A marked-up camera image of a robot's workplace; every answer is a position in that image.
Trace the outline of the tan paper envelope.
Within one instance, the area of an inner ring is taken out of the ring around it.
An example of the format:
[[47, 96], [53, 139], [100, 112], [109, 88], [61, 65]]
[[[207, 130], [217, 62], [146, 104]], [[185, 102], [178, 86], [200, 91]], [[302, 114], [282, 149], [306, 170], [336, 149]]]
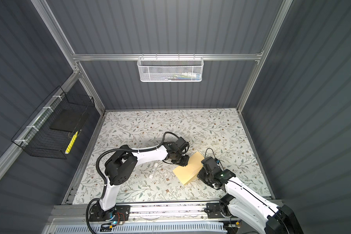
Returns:
[[174, 175], [182, 185], [186, 185], [196, 178], [202, 169], [202, 160], [204, 160], [204, 156], [200, 152], [196, 152], [189, 158], [187, 166], [178, 166], [173, 170]]

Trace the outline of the white glue stick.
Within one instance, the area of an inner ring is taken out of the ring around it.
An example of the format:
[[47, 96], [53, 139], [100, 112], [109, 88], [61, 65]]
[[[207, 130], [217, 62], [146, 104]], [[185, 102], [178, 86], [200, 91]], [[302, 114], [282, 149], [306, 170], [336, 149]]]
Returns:
[[150, 172], [150, 174], [149, 174], [149, 178], [154, 178], [154, 176], [155, 176], [155, 173], [156, 173], [156, 171], [157, 171], [157, 168], [158, 168], [158, 163], [156, 162], [156, 163], [154, 163], [154, 165], [153, 165], [153, 168], [152, 168], [152, 170], [151, 170], [151, 172]]

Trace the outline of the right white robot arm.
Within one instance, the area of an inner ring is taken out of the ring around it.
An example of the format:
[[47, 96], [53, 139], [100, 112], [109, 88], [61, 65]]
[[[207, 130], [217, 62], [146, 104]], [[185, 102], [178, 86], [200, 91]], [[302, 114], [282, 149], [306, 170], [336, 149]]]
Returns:
[[233, 172], [222, 170], [213, 157], [203, 159], [201, 164], [198, 178], [206, 185], [225, 192], [225, 196], [219, 200], [219, 210], [223, 216], [238, 217], [260, 234], [304, 233], [289, 206], [280, 207], [263, 198]]

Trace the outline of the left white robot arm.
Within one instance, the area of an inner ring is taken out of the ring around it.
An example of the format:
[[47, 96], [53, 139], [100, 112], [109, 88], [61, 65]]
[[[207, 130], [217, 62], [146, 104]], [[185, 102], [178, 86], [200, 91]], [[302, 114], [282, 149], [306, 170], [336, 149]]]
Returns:
[[166, 142], [163, 138], [161, 143], [154, 147], [133, 149], [128, 145], [123, 145], [102, 153], [95, 163], [96, 171], [104, 183], [98, 202], [101, 210], [106, 212], [115, 208], [120, 186], [130, 178], [137, 166], [152, 161], [166, 160], [178, 166], [187, 166], [189, 148], [189, 142], [178, 137], [176, 141], [171, 142]]

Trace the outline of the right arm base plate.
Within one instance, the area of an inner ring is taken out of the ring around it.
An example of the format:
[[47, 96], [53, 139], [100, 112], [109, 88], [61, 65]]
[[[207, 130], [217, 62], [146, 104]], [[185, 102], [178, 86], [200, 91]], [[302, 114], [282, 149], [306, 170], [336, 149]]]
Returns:
[[228, 209], [228, 205], [225, 203], [210, 202], [206, 204], [204, 212], [207, 214], [209, 219], [213, 218], [230, 218], [231, 212]]

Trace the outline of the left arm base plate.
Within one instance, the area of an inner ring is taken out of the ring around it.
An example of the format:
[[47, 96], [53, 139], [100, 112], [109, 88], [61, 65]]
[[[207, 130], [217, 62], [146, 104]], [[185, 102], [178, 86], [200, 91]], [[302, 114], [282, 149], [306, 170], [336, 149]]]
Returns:
[[114, 208], [104, 211], [99, 204], [94, 204], [89, 211], [88, 220], [91, 222], [103, 221], [127, 221], [130, 215], [131, 206], [116, 205]]

